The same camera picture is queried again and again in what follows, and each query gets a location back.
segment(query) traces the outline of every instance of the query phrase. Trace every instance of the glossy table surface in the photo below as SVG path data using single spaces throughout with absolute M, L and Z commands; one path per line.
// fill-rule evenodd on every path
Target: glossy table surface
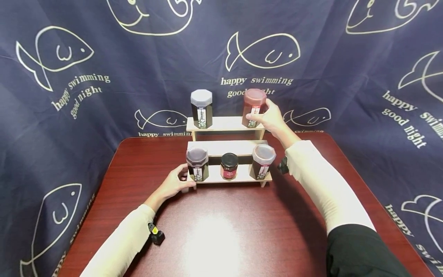
M 413 276 L 429 269 L 367 188 L 334 140 L 325 133 L 300 133 L 343 175 L 368 211 L 378 233 Z M 201 136 L 204 140 L 253 139 L 247 135 Z M 264 139 L 284 157 L 278 140 Z M 190 137 L 124 140 L 64 261 L 59 276 L 79 276 L 100 245 L 185 161 Z M 150 240 L 125 276 L 236 277 L 326 276 L 326 231 L 314 204 L 289 174 L 271 169 L 273 181 L 198 185 L 177 195 L 157 213 L 166 239 Z

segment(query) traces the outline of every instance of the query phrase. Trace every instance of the curtain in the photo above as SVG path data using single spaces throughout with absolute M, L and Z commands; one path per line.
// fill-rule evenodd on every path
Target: curtain
M 190 93 L 264 90 L 327 132 L 443 274 L 440 0 L 6 1 L 0 275 L 56 276 L 118 144 L 188 136 Z

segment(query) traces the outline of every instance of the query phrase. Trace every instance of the wooden display stand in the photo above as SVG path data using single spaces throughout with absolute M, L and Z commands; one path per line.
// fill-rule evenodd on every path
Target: wooden display stand
M 241 123 L 242 117 L 213 117 L 212 126 L 207 129 L 199 129 L 194 125 L 194 119 L 188 117 L 186 131 L 191 132 L 192 140 L 197 141 L 197 132 L 229 132 L 229 131 L 254 131 L 255 139 L 262 140 L 264 127 L 262 124 L 255 128 L 248 128 Z
M 264 127 L 259 124 L 256 128 L 247 128 L 241 124 L 241 117 L 213 117 L 213 124 L 208 129 L 199 129 L 194 126 L 192 117 L 188 118 L 186 131 L 192 133 L 192 140 L 188 142 L 188 149 L 192 146 L 204 147 L 208 150 L 209 160 L 211 158 L 220 158 L 225 153 L 234 153 L 239 158 L 252 156 L 252 151 L 258 144 L 268 144 L 263 139 Z M 219 141 L 196 141 L 196 132 L 229 132 L 229 131 L 255 131 L 257 140 L 219 140 Z M 209 165 L 209 177 L 198 183 L 252 183 L 259 182 L 261 187 L 264 187 L 267 182 L 272 181 L 271 173 L 268 171 L 264 180 L 256 180 L 251 176 L 252 164 L 239 164 L 237 168 L 237 175 L 235 178 L 227 180 L 220 175 L 220 165 Z

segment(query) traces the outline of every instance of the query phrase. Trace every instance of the fish drawing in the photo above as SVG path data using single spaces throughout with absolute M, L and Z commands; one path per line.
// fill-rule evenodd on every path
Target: fish drawing
M 430 11 L 440 0 L 357 0 L 349 14 L 346 33 L 363 35 L 398 29 L 421 10 Z
M 278 44 L 275 44 L 275 41 L 271 43 L 272 38 L 278 38 Z M 270 50 L 268 48 L 267 55 L 257 58 L 257 53 L 260 53 L 260 49 L 266 46 L 266 44 L 268 44 L 270 48 L 279 47 L 280 50 Z M 228 56 L 226 57 L 225 66 L 228 71 L 231 71 L 239 58 L 242 58 L 251 66 L 268 69 L 290 64 L 300 58 L 301 55 L 298 41 L 292 35 L 286 33 L 268 35 L 241 50 L 238 43 L 238 32 L 236 32 L 229 39 L 226 49 Z
M 432 202 L 423 211 L 423 209 L 420 208 L 420 206 L 417 204 L 417 201 L 419 199 L 425 199 L 427 201 L 431 201 L 432 200 Z M 442 202 L 442 200 L 440 198 L 435 197 L 435 196 L 419 195 L 419 196 L 415 197 L 413 201 L 405 201 L 405 202 L 403 202 L 403 204 L 401 204 L 401 210 L 402 211 L 411 212 L 411 213 L 415 213 L 415 214 L 419 214 L 419 215 L 422 215 L 424 217 L 424 225 L 426 226 L 427 233 L 431 237 L 432 241 L 434 242 L 434 244 L 438 248 L 438 250 L 440 250 L 440 252 L 443 253 L 442 247 L 440 246 L 440 244 L 435 239 L 435 236 L 434 236 L 434 234 L 433 234 L 433 232 L 431 230 L 431 227 L 429 226 L 429 219 L 433 219 L 435 221 L 443 223 L 443 219 L 440 219 L 440 218 L 435 216 L 435 214 L 438 211 L 440 212 L 440 214 L 441 214 L 441 211 L 443 211 L 443 206 L 442 205 L 440 205 L 438 208 L 434 208 L 434 206 L 437 205 L 440 202 Z
M 35 262 L 50 250 L 68 229 L 81 193 L 82 184 L 71 183 L 57 187 L 43 197 L 32 237 L 31 258 L 28 261 L 20 261 L 21 277 L 38 276 Z
M 408 86 L 414 82 L 420 81 L 421 85 L 423 86 L 424 90 L 429 93 L 431 96 L 433 96 L 435 99 L 441 101 L 443 103 L 443 97 L 437 95 L 434 93 L 426 84 L 426 79 L 429 77 L 434 77 L 438 75 L 442 75 L 443 72 L 437 72 L 433 74 L 428 74 L 429 66 L 431 65 L 432 61 L 436 57 L 436 55 L 440 51 L 429 53 L 423 57 L 421 57 L 412 67 L 412 70 L 408 72 L 398 83 L 398 89 L 402 89 L 405 86 Z
M 142 130 L 147 123 L 157 127 L 174 128 L 186 126 L 188 120 L 182 113 L 170 110 L 155 112 L 148 119 L 141 114 L 140 110 L 137 110 L 134 117 L 137 120 L 137 126 Z
M 325 122 L 327 120 L 331 119 L 331 112 L 328 108 L 319 108 L 315 109 L 313 111 L 304 113 L 302 115 L 299 115 L 297 117 L 292 117 L 292 114 L 294 113 L 294 110 L 290 110 L 289 112 L 285 113 L 283 115 L 283 120 L 285 123 L 292 122 L 294 124 L 300 125 L 300 126 L 315 126 L 322 122 Z
M 158 31 L 154 32 L 150 30 L 150 21 L 153 16 L 158 17 L 158 12 L 152 11 L 152 15 L 145 11 L 145 0 L 126 0 L 123 2 L 127 2 L 126 4 L 121 4 L 120 1 L 106 0 L 108 2 L 109 9 L 111 10 L 112 15 L 115 20 L 119 23 L 119 25 L 128 32 L 137 35 L 152 35 L 152 36 L 166 36 L 166 35 L 175 35 L 186 29 L 189 23 L 192 20 L 192 15 L 194 13 L 194 3 L 201 4 L 202 0 L 190 0 L 190 3 L 186 0 L 174 0 L 175 5 L 184 9 L 183 12 L 178 12 L 174 5 L 171 3 L 171 0 L 166 0 L 169 4 L 169 8 L 171 9 L 173 16 L 175 18 L 171 18 L 170 20 L 166 18 L 160 18 L 158 22 L 163 25 L 170 25 L 171 22 L 175 22 L 177 19 L 186 18 L 183 26 L 178 28 L 176 31 Z
M 78 35 L 58 26 L 48 26 L 35 36 L 35 55 L 16 41 L 19 62 L 34 74 L 37 83 L 53 91 L 46 71 L 60 72 L 91 58 L 94 50 Z

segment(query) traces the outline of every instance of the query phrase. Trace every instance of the left hand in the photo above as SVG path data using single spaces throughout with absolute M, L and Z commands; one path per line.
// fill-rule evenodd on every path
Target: left hand
M 156 191 L 166 199 L 176 195 L 179 191 L 187 187 L 195 186 L 194 181 L 186 181 L 188 176 L 188 165 L 181 164 L 172 170 Z
M 186 181 L 188 174 L 188 165 L 181 164 L 173 169 L 163 183 L 154 193 L 144 202 L 151 207 L 154 212 L 160 208 L 164 201 L 176 195 L 179 191 L 187 187 L 195 186 L 194 181 Z

